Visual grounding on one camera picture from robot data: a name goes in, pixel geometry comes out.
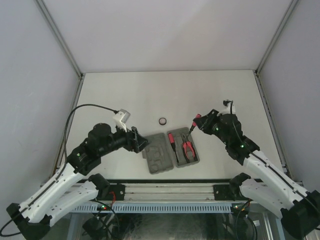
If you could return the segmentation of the red-handled screwdriver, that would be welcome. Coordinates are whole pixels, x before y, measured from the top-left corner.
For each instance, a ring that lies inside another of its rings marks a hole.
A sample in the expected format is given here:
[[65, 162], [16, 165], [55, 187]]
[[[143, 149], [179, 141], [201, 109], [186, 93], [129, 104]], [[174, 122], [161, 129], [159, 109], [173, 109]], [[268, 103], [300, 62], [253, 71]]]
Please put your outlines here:
[[176, 144], [175, 144], [175, 140], [174, 140], [174, 137], [172, 135], [172, 133], [169, 133], [168, 134], [168, 139], [169, 139], [169, 142], [170, 142], [170, 145], [171, 145], [171, 148], [175, 154], [175, 158], [176, 158], [176, 161], [177, 163], [179, 162], [179, 159], [178, 159], [178, 156], [177, 156], [177, 152], [176, 152]]
[[[202, 117], [202, 115], [199, 114], [199, 113], [195, 116], [196, 119], [201, 118], [201, 117]], [[192, 131], [195, 129], [196, 126], [197, 126], [197, 124], [196, 124], [196, 122], [193, 120], [192, 125], [191, 125], [191, 127], [190, 127], [190, 129], [189, 129], [188, 135], [190, 135], [190, 134], [192, 133]]]

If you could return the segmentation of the grey plastic tool case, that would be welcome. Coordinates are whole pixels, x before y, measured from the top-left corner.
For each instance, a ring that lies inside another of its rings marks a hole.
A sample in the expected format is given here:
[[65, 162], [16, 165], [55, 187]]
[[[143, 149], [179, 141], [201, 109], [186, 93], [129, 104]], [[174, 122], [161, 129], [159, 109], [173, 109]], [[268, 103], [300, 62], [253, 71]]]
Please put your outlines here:
[[[146, 160], [149, 173], [152, 175], [167, 172], [176, 168], [188, 167], [195, 165], [200, 161], [199, 154], [197, 152], [193, 138], [188, 135], [189, 128], [182, 127], [174, 130], [170, 130], [166, 133], [156, 133], [147, 136], [149, 145], [142, 151], [142, 157]], [[168, 134], [172, 133], [178, 162], [176, 160], [175, 153], [171, 147]], [[196, 153], [195, 158], [185, 159], [182, 150], [182, 134], [187, 135], [188, 140], [192, 143]]]

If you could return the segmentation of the black electrical tape roll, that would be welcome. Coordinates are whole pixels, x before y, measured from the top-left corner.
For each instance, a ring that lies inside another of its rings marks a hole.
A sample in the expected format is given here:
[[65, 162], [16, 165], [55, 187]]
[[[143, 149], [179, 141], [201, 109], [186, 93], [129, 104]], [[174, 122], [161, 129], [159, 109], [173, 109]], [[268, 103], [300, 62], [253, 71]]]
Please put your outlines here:
[[158, 123], [161, 125], [161, 126], [165, 126], [167, 124], [167, 119], [165, 117], [161, 117], [159, 120], [158, 120]]

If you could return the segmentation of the red black pliers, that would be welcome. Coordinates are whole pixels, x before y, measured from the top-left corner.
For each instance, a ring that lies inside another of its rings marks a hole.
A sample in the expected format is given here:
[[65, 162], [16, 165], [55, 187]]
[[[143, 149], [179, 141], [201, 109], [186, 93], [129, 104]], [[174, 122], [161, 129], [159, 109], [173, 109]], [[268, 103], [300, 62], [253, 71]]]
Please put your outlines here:
[[189, 141], [187, 135], [182, 134], [182, 153], [186, 160], [189, 160], [190, 158], [194, 159], [196, 157], [196, 152], [194, 150], [194, 147], [192, 143]]

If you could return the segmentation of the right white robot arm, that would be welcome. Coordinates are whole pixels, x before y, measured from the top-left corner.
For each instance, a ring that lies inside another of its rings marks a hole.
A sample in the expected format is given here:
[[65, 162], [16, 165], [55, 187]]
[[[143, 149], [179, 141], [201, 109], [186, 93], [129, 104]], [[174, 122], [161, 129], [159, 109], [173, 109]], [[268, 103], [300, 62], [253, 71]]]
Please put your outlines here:
[[234, 199], [245, 197], [259, 203], [280, 219], [293, 238], [302, 239], [319, 228], [319, 191], [309, 191], [277, 168], [260, 147], [243, 134], [234, 110], [213, 109], [193, 122], [203, 133], [216, 136], [233, 160], [261, 180], [256, 182], [245, 173], [234, 177], [238, 182], [229, 187]]

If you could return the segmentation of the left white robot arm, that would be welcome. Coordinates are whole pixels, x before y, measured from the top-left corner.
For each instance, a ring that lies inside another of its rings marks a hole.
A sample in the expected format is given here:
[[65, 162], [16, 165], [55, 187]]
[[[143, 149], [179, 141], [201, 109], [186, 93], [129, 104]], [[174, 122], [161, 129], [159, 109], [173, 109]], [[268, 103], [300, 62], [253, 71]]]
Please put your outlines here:
[[117, 128], [112, 132], [108, 124], [96, 124], [70, 153], [62, 169], [30, 198], [7, 207], [11, 221], [25, 239], [42, 239], [56, 222], [76, 207], [109, 196], [110, 183], [99, 173], [90, 175], [101, 164], [102, 157], [121, 148], [140, 153], [148, 144], [136, 127]]

